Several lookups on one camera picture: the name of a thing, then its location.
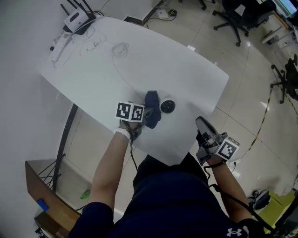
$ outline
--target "blue cloth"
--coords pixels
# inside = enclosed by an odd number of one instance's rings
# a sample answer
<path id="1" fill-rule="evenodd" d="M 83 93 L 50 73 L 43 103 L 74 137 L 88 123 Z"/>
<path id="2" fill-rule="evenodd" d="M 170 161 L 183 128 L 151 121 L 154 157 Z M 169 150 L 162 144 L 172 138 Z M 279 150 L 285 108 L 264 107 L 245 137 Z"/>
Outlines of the blue cloth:
<path id="1" fill-rule="evenodd" d="M 68 238 L 262 237 L 253 219 L 236 224 L 208 186 L 193 174 L 167 170 L 141 180 L 124 216 L 115 224 L 106 204 L 87 205 Z"/>
<path id="2" fill-rule="evenodd" d="M 145 97 L 145 108 L 153 107 L 153 113 L 146 119 L 146 126 L 150 129 L 156 127 L 158 121 L 162 118 L 162 113 L 159 109 L 159 98 L 157 91 L 148 91 Z"/>

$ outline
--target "yellow object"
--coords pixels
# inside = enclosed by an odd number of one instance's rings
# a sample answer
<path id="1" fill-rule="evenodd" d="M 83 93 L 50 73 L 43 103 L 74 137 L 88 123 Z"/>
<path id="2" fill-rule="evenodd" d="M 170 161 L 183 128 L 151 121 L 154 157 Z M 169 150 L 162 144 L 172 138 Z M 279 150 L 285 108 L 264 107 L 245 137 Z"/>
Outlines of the yellow object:
<path id="1" fill-rule="evenodd" d="M 295 196 L 293 192 L 290 192 L 285 196 L 279 196 L 272 190 L 269 191 L 269 195 L 271 197 L 271 200 L 269 204 L 259 213 L 259 216 L 271 227 L 275 228 L 275 223 L 289 208 Z"/>

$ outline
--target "dark blue object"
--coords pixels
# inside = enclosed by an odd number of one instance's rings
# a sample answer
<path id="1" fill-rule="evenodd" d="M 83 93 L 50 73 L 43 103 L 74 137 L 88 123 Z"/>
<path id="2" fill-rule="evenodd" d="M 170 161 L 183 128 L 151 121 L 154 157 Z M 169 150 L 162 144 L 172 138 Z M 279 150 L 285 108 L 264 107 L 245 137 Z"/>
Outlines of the dark blue object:
<path id="1" fill-rule="evenodd" d="M 145 109 L 153 107 L 154 110 L 152 114 L 146 118 L 146 126 L 150 129 L 156 127 L 158 121 L 162 118 L 162 113 L 159 110 L 159 98 L 157 95 L 157 91 L 148 91 L 145 97 Z"/>
<path id="2" fill-rule="evenodd" d="M 38 199 L 36 202 L 43 209 L 43 211 L 46 212 L 48 210 L 47 204 L 41 198 Z"/>

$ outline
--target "sleeve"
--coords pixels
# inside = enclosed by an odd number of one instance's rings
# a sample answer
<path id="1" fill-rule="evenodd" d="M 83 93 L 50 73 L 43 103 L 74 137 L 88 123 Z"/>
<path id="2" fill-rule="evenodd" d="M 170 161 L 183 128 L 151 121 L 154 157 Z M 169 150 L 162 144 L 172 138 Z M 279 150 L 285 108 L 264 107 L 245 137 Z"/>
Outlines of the sleeve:
<path id="1" fill-rule="evenodd" d="M 264 227 L 258 221 L 248 218 L 240 221 L 237 225 L 247 233 L 249 238 L 265 237 Z"/>
<path id="2" fill-rule="evenodd" d="M 105 237 L 114 225 L 113 215 L 108 205 L 100 202 L 89 203 L 83 209 L 68 238 Z"/>

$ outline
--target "caution tape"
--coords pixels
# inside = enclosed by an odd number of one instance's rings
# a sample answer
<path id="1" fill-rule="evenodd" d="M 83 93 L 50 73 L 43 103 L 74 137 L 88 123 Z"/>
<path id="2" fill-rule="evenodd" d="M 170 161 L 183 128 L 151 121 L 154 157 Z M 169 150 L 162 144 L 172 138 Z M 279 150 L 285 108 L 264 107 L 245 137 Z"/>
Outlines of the caution tape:
<path id="1" fill-rule="evenodd" d="M 267 106 L 266 106 L 266 110 L 265 110 L 265 113 L 264 113 L 264 116 L 263 116 L 263 120 L 262 120 L 262 123 L 261 123 L 260 129 L 259 129 L 259 131 L 257 132 L 257 135 L 256 135 L 256 137 L 254 138 L 254 140 L 253 140 L 253 142 L 252 142 L 251 146 L 250 146 L 250 147 L 249 147 L 249 149 L 248 149 L 248 150 L 245 152 L 245 154 L 246 154 L 248 151 L 250 151 L 250 150 L 251 150 L 252 146 L 255 144 L 256 140 L 257 140 L 257 139 L 258 139 L 258 137 L 259 137 L 259 133 L 260 133 L 260 131 L 261 131 L 261 129 L 262 129 L 262 126 L 263 126 L 263 123 L 264 123 L 264 121 L 265 121 L 266 114 L 267 114 L 267 111 L 268 111 L 268 106 L 269 106 L 269 103 L 270 103 L 270 100 L 271 100 L 271 94 L 272 94 L 272 90 L 273 90 L 273 88 L 271 88 L 271 87 L 270 87 L 269 98 L 268 98 L 268 101 L 267 101 Z M 296 108 L 295 108 L 294 104 L 292 103 L 292 101 L 290 100 L 290 98 L 287 96 L 287 94 L 286 94 L 286 93 L 285 93 L 284 95 L 285 95 L 285 97 L 288 99 L 288 101 L 290 102 L 290 104 L 291 104 L 291 105 L 292 105 L 292 107 L 294 108 L 296 115 L 298 116 L 298 113 L 297 113 L 297 110 L 296 110 Z"/>

